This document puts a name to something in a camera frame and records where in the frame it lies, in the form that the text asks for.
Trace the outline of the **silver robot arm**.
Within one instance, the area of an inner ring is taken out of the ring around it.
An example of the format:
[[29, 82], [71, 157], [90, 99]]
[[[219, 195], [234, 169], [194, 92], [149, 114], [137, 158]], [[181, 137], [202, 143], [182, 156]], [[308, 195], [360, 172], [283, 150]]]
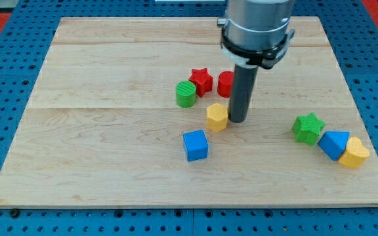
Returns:
[[295, 31], [288, 30], [294, 0], [228, 0], [220, 46], [243, 69], [273, 68], [286, 54]]

